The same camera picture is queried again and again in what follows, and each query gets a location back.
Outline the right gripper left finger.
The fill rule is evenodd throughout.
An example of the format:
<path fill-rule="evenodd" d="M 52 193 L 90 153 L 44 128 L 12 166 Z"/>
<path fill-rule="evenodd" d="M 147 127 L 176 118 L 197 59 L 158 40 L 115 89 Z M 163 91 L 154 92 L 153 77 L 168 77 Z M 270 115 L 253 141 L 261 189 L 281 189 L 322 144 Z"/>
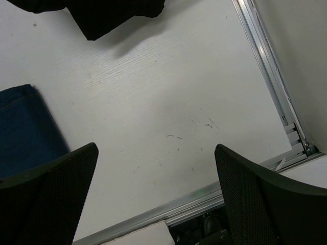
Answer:
<path fill-rule="evenodd" d="M 72 244 L 98 155 L 92 142 L 1 179 L 1 244 Z"/>

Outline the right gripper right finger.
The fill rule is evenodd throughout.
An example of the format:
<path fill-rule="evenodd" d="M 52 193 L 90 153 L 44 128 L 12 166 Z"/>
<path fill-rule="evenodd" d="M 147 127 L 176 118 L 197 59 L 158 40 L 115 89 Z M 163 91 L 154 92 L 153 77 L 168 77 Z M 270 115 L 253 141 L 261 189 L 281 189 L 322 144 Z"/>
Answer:
<path fill-rule="evenodd" d="M 326 189 L 219 144 L 215 160 L 234 244 L 326 244 Z"/>

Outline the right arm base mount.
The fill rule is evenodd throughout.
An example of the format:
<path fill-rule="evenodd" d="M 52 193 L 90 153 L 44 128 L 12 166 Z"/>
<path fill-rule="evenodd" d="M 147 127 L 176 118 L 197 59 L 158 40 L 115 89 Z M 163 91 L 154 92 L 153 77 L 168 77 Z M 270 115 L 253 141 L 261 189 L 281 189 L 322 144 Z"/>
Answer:
<path fill-rule="evenodd" d="M 234 244 L 224 206 L 169 226 L 175 244 Z"/>

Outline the dark blue denim trousers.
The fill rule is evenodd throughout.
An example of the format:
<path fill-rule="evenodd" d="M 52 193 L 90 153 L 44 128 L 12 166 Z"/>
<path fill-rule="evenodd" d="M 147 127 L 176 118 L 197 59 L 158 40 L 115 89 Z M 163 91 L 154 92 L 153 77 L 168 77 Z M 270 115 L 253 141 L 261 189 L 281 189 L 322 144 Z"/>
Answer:
<path fill-rule="evenodd" d="M 1 91 L 1 178 L 56 160 L 69 149 L 30 84 Z"/>

